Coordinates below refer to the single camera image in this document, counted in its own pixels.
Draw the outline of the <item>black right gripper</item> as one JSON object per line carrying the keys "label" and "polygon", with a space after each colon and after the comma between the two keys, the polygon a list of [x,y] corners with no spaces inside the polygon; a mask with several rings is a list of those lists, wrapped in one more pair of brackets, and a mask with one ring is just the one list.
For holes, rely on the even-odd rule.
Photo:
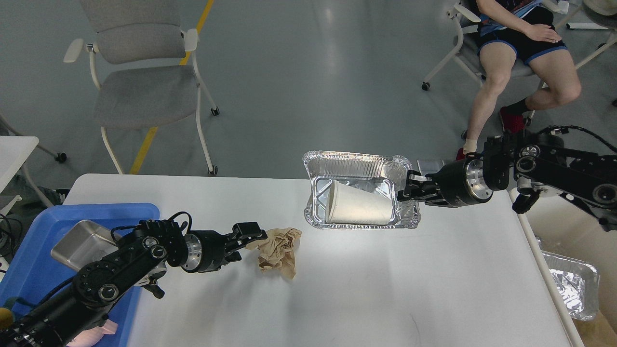
{"label": "black right gripper", "polygon": [[397,200],[416,200],[428,206],[464,207],[488,202],[493,190],[484,179],[482,160],[458,160],[426,176],[407,171],[405,192],[397,192]]}

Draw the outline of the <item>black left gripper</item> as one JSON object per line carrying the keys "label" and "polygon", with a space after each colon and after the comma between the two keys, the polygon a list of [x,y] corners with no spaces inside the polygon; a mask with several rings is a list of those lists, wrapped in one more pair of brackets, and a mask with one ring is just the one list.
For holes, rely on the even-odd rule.
{"label": "black left gripper", "polygon": [[190,274],[218,271],[242,260],[238,250],[256,240],[266,240],[267,232],[257,222],[234,224],[232,232],[221,235],[214,230],[194,230],[184,235],[188,257],[181,268]]}

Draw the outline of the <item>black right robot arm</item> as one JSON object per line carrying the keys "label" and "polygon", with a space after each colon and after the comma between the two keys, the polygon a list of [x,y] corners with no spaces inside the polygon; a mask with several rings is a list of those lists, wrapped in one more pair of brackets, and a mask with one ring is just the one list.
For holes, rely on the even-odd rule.
{"label": "black right robot arm", "polygon": [[489,137],[481,152],[421,175],[409,170],[397,200],[418,200],[428,206],[463,207],[488,202],[496,191],[516,181],[512,209],[524,214],[540,196],[558,196],[597,219],[604,231],[616,229],[616,156],[566,148],[562,134],[571,125],[523,130]]}

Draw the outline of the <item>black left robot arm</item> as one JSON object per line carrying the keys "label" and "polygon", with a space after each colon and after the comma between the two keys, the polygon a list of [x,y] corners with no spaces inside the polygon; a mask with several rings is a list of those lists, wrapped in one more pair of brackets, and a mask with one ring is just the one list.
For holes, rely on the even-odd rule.
{"label": "black left robot arm", "polygon": [[234,224],[229,234],[192,230],[176,215],[141,220],[117,238],[117,250],[90,262],[51,290],[28,314],[1,332],[3,347],[64,347],[84,330],[104,325],[108,314],[156,266],[168,263],[189,274],[218,271],[241,260],[240,250],[267,239],[257,222]]}

